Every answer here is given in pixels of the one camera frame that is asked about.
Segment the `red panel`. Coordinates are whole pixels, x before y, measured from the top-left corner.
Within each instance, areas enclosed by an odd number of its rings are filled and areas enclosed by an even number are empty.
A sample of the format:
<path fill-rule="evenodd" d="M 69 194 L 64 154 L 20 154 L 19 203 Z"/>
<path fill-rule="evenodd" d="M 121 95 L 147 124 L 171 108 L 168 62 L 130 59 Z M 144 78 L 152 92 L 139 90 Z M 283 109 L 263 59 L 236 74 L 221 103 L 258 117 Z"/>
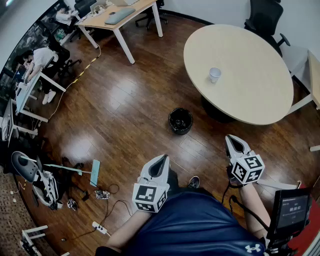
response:
<path fill-rule="evenodd" d="M 320 184 L 314 185 L 311 189 L 311 209 L 309 213 L 309 224 L 298 236 L 298 255 L 302 256 L 312 245 L 320 232 Z"/>

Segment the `teal flat mop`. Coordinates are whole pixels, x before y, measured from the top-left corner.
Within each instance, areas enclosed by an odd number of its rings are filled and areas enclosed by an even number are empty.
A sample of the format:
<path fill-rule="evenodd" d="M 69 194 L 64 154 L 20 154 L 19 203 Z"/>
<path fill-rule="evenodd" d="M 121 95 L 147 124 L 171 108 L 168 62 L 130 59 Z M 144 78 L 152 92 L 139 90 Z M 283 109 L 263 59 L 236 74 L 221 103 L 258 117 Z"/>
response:
<path fill-rule="evenodd" d="M 92 168 L 91 171 L 84 171 L 81 168 L 72 168 L 72 167 L 66 167 L 62 165 L 57 165 L 57 164 L 44 164 L 47 167 L 54 167 L 54 168 L 62 168 L 68 171 L 74 171 L 77 172 L 80 176 L 83 174 L 90 174 L 90 184 L 94 187 L 98 187 L 98 177 L 99 177 L 99 171 L 100 171 L 100 161 L 94 159 L 92 163 Z"/>

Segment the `person's right grey shoe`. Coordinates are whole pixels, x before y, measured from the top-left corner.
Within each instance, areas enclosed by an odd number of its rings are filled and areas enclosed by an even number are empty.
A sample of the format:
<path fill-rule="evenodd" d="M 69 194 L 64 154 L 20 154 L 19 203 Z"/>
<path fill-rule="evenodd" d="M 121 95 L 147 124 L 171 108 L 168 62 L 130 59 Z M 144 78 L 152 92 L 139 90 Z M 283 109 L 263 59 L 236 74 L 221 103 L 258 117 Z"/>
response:
<path fill-rule="evenodd" d="M 187 188 L 190 189 L 198 189 L 200 187 L 200 178 L 198 176 L 193 176 L 188 184 L 187 184 Z"/>

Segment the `grey laptop sleeve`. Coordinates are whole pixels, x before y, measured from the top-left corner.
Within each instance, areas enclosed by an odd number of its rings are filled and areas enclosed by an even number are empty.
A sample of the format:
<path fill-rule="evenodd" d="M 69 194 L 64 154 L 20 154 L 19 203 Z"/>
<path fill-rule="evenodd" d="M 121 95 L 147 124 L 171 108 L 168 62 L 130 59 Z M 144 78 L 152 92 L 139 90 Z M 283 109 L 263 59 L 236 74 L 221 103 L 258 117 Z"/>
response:
<path fill-rule="evenodd" d="M 134 8 L 123 8 L 117 12 L 113 12 L 112 14 L 109 15 L 108 19 L 104 21 L 106 25 L 116 25 L 123 19 L 125 19 L 127 16 L 131 15 L 134 13 L 136 10 Z"/>

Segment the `white table leg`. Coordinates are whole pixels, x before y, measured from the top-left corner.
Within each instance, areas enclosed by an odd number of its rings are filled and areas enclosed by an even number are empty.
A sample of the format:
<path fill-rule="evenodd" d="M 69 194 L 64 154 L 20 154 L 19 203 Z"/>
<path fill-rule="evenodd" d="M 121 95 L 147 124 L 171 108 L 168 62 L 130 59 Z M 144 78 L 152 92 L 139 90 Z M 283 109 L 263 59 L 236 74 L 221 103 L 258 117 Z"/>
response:
<path fill-rule="evenodd" d="M 268 181 L 268 180 L 262 180 L 262 179 L 258 180 L 256 183 L 261 186 L 266 186 L 266 187 L 279 189 L 279 190 L 294 190 L 299 188 L 299 185 L 295 185 L 295 184 L 280 183 L 280 182 L 274 182 L 274 181 Z"/>

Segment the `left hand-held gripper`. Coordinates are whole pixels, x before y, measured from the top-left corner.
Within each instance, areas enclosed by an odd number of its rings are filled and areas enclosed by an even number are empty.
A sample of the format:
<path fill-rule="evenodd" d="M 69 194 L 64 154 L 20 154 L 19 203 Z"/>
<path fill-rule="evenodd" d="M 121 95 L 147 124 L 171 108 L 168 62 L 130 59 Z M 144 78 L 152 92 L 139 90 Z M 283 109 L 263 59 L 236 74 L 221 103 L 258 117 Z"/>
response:
<path fill-rule="evenodd" d="M 147 162 L 134 184 L 132 202 L 143 212 L 158 213 L 168 198 L 170 158 L 167 154 L 154 157 Z M 159 178 L 161 183 L 148 179 Z"/>

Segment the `grey clog shoe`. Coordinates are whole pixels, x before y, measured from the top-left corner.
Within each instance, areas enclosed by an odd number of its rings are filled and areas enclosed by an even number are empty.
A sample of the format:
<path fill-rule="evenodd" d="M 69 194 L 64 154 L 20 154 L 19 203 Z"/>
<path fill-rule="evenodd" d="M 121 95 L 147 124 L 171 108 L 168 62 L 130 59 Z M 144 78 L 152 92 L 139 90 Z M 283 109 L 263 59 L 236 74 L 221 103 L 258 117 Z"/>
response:
<path fill-rule="evenodd" d="M 39 170 L 35 162 L 26 159 L 27 156 L 20 152 L 14 151 L 11 155 L 11 163 L 16 172 L 27 182 L 33 183 Z"/>

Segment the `beige desk with white legs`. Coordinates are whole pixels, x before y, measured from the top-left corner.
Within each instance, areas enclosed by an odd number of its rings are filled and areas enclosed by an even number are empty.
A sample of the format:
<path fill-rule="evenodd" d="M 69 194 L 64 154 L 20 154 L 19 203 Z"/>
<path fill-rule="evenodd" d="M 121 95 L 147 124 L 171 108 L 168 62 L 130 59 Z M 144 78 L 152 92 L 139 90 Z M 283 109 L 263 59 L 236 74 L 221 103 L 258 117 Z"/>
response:
<path fill-rule="evenodd" d="M 287 115 L 295 112 L 310 102 L 314 102 L 316 104 L 316 110 L 320 110 L 320 61 L 309 49 L 307 50 L 307 59 L 302 63 L 305 63 L 306 61 L 308 61 L 309 64 L 310 94 L 292 105 Z"/>

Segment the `person's black trousers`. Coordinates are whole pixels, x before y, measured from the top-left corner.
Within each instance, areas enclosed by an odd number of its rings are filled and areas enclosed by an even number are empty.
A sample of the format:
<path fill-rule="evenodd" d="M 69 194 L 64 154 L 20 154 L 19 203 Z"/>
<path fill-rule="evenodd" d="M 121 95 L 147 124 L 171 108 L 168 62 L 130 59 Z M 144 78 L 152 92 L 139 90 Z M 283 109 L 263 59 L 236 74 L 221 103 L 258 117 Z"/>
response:
<path fill-rule="evenodd" d="M 169 197 L 179 192 L 180 187 L 179 187 L 178 175 L 170 167 L 168 172 L 167 183 L 169 184 L 169 190 L 167 192 L 167 195 Z"/>

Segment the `person's left forearm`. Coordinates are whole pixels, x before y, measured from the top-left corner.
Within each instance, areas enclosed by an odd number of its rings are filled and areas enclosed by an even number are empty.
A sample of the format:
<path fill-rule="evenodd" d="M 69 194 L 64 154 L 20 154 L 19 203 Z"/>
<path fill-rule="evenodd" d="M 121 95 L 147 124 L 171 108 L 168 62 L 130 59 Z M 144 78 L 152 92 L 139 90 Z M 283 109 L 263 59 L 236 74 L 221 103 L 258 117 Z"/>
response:
<path fill-rule="evenodd" d="M 120 253 L 136 233 L 146 224 L 151 216 L 151 212 L 137 210 L 115 233 L 109 237 L 106 247 Z"/>

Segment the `chest-mounted black screen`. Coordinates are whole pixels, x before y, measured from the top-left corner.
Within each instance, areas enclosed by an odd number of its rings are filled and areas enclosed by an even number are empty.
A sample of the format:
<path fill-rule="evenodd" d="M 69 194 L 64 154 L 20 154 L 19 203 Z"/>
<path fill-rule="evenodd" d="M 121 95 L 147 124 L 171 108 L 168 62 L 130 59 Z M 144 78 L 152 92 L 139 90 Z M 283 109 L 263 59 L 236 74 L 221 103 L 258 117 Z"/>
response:
<path fill-rule="evenodd" d="M 311 204 L 309 188 L 277 190 L 267 238 L 284 240 L 301 232 L 308 222 Z"/>

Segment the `wooden desk with white legs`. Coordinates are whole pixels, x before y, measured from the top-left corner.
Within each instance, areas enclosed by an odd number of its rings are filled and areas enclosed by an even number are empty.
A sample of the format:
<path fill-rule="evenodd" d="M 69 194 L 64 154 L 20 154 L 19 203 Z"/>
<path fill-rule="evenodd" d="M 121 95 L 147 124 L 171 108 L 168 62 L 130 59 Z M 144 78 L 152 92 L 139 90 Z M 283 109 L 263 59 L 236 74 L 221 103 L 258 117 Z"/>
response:
<path fill-rule="evenodd" d="M 82 32 L 85 32 L 86 27 L 112 31 L 115 37 L 117 38 L 118 42 L 120 43 L 120 46 L 122 47 L 129 62 L 131 64 L 134 64 L 135 60 L 130 52 L 130 49 L 126 44 L 125 39 L 123 38 L 120 32 L 120 28 L 129 21 L 131 21 L 133 18 L 135 18 L 137 15 L 147 10 L 148 8 L 152 8 L 157 33 L 158 36 L 161 38 L 163 37 L 163 31 L 157 7 L 157 0 L 138 0 L 130 6 L 116 6 L 113 4 L 107 7 L 107 9 L 101 12 L 100 14 L 89 14 L 86 18 L 82 18 L 76 25 L 80 28 Z M 117 15 L 117 13 L 122 13 L 127 9 L 133 9 L 133 12 L 125 16 L 118 22 L 113 22 L 112 24 L 107 22 L 108 19 L 113 19 Z"/>

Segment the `white paper cup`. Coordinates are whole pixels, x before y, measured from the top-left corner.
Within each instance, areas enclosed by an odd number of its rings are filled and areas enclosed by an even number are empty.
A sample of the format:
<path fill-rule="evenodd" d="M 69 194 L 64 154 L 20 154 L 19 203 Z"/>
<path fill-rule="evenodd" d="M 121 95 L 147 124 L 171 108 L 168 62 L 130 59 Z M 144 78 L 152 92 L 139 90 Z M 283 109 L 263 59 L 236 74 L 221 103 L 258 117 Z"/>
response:
<path fill-rule="evenodd" d="M 219 68 L 212 67 L 209 70 L 209 78 L 211 83 L 215 84 L 220 77 L 221 77 L 221 70 Z"/>

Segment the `black trash bin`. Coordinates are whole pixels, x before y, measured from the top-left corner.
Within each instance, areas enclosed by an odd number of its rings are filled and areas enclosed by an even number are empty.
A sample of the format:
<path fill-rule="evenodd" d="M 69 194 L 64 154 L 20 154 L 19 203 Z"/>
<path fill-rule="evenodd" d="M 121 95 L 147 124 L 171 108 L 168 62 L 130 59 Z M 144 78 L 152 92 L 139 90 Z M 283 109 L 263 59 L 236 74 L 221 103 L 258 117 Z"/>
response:
<path fill-rule="evenodd" d="M 168 124 L 176 135 L 185 135 L 193 125 L 193 116 L 189 110 L 177 107 L 169 113 Z"/>

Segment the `person's navy shirt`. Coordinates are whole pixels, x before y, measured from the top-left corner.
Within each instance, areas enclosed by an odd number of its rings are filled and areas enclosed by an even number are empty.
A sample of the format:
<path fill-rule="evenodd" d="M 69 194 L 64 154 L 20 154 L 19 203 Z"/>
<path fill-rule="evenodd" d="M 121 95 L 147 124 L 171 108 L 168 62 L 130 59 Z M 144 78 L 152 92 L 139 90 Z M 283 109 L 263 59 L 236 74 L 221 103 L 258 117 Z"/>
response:
<path fill-rule="evenodd" d="M 124 246 L 95 256 L 264 256 L 265 243 L 214 197 L 182 192 L 169 198 Z"/>

